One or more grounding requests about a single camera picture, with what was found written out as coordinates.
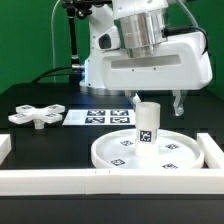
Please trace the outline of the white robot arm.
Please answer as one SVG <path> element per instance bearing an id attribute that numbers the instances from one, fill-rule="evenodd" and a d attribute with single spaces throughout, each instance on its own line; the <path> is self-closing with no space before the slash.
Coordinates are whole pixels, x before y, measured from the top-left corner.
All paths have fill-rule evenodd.
<path id="1" fill-rule="evenodd" d="M 212 79 L 205 31 L 196 23 L 166 25 L 168 7 L 185 0 L 111 1 L 90 3 L 90 55 L 81 88 L 102 95 L 123 91 L 133 104 L 139 91 L 169 90 L 175 114 L 182 115 L 186 92 Z"/>

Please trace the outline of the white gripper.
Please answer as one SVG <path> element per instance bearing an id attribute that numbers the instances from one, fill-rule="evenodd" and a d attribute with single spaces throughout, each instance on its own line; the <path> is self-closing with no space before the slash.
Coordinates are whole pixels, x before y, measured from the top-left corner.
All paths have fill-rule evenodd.
<path id="1" fill-rule="evenodd" d="M 138 90 L 173 90 L 176 116 L 184 113 L 185 93 L 212 80 L 210 60 L 200 32 L 170 36 L 155 46 L 152 56 L 129 58 L 125 51 L 102 59 L 103 83 L 109 90 L 127 90 L 125 96 L 136 110 Z"/>

